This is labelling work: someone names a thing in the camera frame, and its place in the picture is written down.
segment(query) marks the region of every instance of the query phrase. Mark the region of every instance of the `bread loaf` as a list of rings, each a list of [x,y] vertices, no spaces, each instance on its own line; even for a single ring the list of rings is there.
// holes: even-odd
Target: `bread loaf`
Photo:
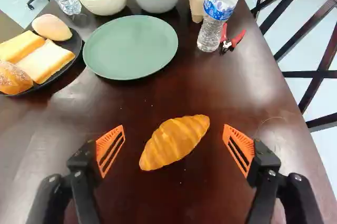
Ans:
[[[44,38],[26,31],[0,44],[0,60],[17,63],[44,44]]]
[[[163,122],[145,145],[139,161],[142,170],[155,170],[188,155],[210,126],[205,115],[184,116]]]
[[[53,41],[66,41],[73,36],[69,27],[52,14],[44,14],[34,19],[32,28],[42,37]]]
[[[44,83],[49,77],[75,58],[75,55],[51,40],[29,54],[16,65],[25,71],[38,84]]]
[[[33,80],[15,64],[0,61],[0,91],[15,95],[30,89]]]

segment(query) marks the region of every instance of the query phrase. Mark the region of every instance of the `croissant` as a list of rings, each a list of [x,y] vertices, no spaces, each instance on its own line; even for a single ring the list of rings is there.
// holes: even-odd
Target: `croissant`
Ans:
[[[184,158],[209,127],[210,118],[205,115],[166,120],[146,143],[139,166],[142,170],[155,170]]]

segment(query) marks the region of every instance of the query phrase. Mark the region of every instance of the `plastic water bottle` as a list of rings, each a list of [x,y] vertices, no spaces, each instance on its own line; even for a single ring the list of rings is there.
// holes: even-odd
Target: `plastic water bottle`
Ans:
[[[205,52],[215,51],[220,44],[223,24],[232,15],[238,0],[205,0],[204,22],[201,26],[198,48]]]
[[[69,16],[81,13],[82,5],[79,0],[55,0],[63,12]]]

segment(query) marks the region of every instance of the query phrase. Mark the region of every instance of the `pliers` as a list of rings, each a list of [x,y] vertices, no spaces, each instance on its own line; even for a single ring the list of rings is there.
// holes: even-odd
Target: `pliers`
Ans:
[[[230,49],[231,47],[235,48],[236,45],[241,41],[245,33],[246,33],[246,30],[243,29],[237,37],[230,40],[229,38],[227,38],[227,22],[225,22],[223,24],[221,40],[220,40],[221,54],[226,53],[226,51]]]

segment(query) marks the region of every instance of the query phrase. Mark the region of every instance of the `green plate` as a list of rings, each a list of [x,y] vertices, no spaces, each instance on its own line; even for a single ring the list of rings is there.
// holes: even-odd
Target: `green plate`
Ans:
[[[112,20],[84,44],[85,64],[97,75],[131,80],[150,75],[174,57],[178,37],[167,22],[134,15]]]

